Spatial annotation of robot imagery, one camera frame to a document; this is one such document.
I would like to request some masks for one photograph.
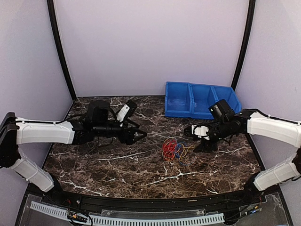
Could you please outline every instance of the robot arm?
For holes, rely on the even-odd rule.
[[[217,141],[238,133],[270,137],[298,148],[297,155],[293,154],[276,166],[253,175],[245,184],[245,190],[255,194],[301,175],[300,122],[271,117],[258,109],[243,109],[235,114],[225,100],[215,103],[209,111],[215,119],[214,125],[186,129],[186,134],[202,139],[199,148],[212,147]]]
[[[147,136],[139,130],[139,125],[128,122],[137,105],[127,102],[118,115],[105,101],[91,102],[84,119],[54,121],[34,121],[17,118],[8,113],[0,125],[0,168],[10,168],[27,181],[35,184],[43,192],[61,190],[56,178],[30,160],[18,145],[26,143],[85,144],[94,137],[117,137],[121,143],[131,145]],[[108,120],[109,112],[114,120]]]

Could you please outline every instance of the pile of colorful cables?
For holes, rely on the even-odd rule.
[[[162,156],[165,161],[178,159],[179,163],[188,166],[192,163],[186,163],[187,153],[190,149],[195,148],[195,145],[187,146],[185,142],[178,142],[176,138],[167,138],[162,145]]]

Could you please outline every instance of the black pole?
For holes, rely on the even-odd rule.
[[[53,37],[55,39],[57,54],[60,59],[61,67],[63,70],[63,74],[65,77],[71,98],[73,101],[75,101],[77,97],[75,94],[75,90],[74,90],[74,87],[72,84],[72,80],[71,80],[71,77],[70,77],[70,74],[68,71],[65,55],[63,52],[63,47],[62,47],[60,34],[58,31],[58,26],[57,26],[57,21],[56,21],[56,16],[55,16],[55,7],[54,7],[53,0],[47,0],[47,5],[48,5],[49,17],[50,17],[50,22],[51,22],[51,27],[52,27],[52,33],[53,33]]]
[[[244,64],[244,59],[245,59],[245,56],[246,56],[246,49],[248,47],[248,42],[249,42],[251,27],[252,27],[252,22],[253,22],[253,16],[254,16],[254,11],[255,11],[255,3],[256,3],[256,0],[250,0],[249,1],[249,9],[248,9],[248,15],[247,15],[247,18],[246,18],[246,27],[245,27],[243,42],[241,44],[241,49],[240,49],[240,53],[239,53],[239,57],[238,57],[238,62],[237,62],[237,65],[236,65],[235,73],[234,73],[232,84],[231,84],[231,87],[234,90],[236,89],[236,86],[237,86],[237,83],[238,83],[238,80],[239,80],[239,76],[240,76],[240,73],[241,73],[241,69],[242,69],[243,64]]]

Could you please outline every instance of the blue plastic container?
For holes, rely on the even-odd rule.
[[[208,108],[221,99],[225,99],[236,113],[241,111],[231,87],[169,81],[166,83],[165,116],[213,119]]]
[[[165,95],[165,116],[190,117],[192,93],[186,82],[167,82]]]
[[[208,110],[211,105],[218,101],[213,86],[190,84],[190,88],[193,94],[191,118],[213,119]]]
[[[214,86],[214,90],[216,92],[218,100],[225,99],[229,106],[238,113],[241,111],[241,104],[231,87],[225,86]]]

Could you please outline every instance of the brown marble surface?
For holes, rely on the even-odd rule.
[[[212,153],[188,153],[187,162],[163,161],[162,144],[167,137],[189,145],[198,144],[182,137],[184,128],[200,120],[164,116],[164,97],[83,97],[70,115],[85,113],[89,102],[111,103],[117,111],[132,99],[138,108],[131,119],[148,132],[133,145],[99,147],[110,139],[95,138],[84,145],[54,144],[44,169],[59,179],[65,191],[118,198],[183,198],[220,194],[243,189],[247,179],[259,171],[258,162],[244,135],[224,141]]]

